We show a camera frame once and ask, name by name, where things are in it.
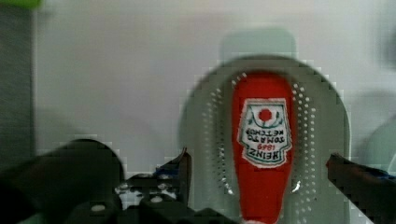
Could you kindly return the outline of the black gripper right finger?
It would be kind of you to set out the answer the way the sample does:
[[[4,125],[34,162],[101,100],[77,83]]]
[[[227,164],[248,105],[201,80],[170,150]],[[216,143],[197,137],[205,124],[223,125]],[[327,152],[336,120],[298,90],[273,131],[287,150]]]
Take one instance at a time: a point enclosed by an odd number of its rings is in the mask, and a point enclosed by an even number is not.
[[[328,179],[374,224],[395,224],[396,183],[389,173],[333,153],[326,162]]]

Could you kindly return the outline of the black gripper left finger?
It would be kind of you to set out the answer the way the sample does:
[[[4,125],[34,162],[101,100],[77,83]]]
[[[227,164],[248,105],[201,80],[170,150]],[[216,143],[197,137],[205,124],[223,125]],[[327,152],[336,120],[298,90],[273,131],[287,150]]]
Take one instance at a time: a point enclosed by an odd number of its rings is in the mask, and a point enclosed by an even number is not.
[[[183,147],[181,153],[153,173],[136,174],[118,185],[121,207],[138,206],[143,199],[158,194],[188,204],[191,187],[191,155]]]

